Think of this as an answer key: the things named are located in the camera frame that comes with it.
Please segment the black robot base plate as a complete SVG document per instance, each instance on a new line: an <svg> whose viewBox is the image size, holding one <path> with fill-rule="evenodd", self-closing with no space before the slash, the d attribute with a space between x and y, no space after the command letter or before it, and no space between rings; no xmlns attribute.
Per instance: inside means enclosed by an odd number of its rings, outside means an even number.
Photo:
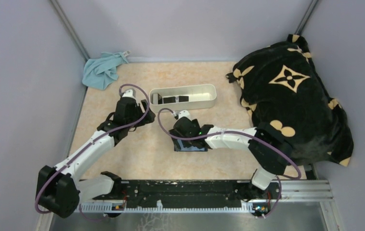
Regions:
<svg viewBox="0 0 365 231"><path fill-rule="evenodd" d="M122 180L95 200L120 200L126 208L219 209L256 200L272 205L277 198L278 182L261 190L249 180Z"/></svg>

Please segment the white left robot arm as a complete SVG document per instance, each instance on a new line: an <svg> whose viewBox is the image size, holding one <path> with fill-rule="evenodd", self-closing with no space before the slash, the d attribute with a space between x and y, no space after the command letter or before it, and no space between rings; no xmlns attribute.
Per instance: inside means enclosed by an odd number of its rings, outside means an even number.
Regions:
<svg viewBox="0 0 365 231"><path fill-rule="evenodd" d="M111 112L93 135L79 149L53 167L44 166L38 173L35 210L66 218L79 206L95 197L110 194L121 178L110 172L82 180L83 174L105 153L116 147L130 129L153 123L149 96L138 102L137 86L120 91L115 111Z"/></svg>

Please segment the blue leather card holder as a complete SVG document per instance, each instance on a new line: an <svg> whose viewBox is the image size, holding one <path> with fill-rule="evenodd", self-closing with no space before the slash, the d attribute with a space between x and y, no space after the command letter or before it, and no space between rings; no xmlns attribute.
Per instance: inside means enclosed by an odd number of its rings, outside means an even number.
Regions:
<svg viewBox="0 0 365 231"><path fill-rule="evenodd" d="M181 140L177 140L177 144L174 145L175 152L207 152L207 148L197 148L194 146L184 147Z"/></svg>

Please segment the black VIP credit card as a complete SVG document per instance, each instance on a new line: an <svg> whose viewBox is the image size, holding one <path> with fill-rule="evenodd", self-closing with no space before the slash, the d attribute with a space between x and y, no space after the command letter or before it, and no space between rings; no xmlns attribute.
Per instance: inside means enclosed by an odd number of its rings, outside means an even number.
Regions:
<svg viewBox="0 0 365 231"><path fill-rule="evenodd" d="M184 103L188 101L189 101L189 96L171 96L163 98L163 104Z"/></svg>

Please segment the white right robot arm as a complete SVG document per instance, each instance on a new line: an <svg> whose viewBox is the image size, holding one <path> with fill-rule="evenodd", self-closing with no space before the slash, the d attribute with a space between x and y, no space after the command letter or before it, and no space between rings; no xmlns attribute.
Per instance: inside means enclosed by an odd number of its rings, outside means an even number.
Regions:
<svg viewBox="0 0 365 231"><path fill-rule="evenodd" d="M251 153L260 165L250 180L257 189L266 190L272 180L284 174L288 165L297 166L290 158L292 146L271 125L262 123L246 129L200 126L187 110L173 111L172 114L176 122L172 129L165 132L177 148L230 149Z"/></svg>

